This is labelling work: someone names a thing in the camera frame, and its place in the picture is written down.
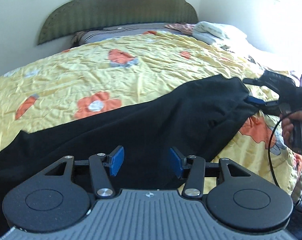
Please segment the person right hand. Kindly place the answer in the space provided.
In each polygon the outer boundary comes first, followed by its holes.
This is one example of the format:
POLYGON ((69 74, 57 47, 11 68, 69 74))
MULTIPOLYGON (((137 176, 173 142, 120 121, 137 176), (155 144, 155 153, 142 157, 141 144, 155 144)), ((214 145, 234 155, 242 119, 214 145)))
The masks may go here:
POLYGON ((291 150, 293 149, 290 143, 291 133, 294 128, 294 125, 292 124, 293 120, 298 120, 302 122, 302 111, 298 111, 293 114, 290 114, 287 118, 283 119, 281 122, 282 137, 284 139, 285 145, 288 146, 291 150))

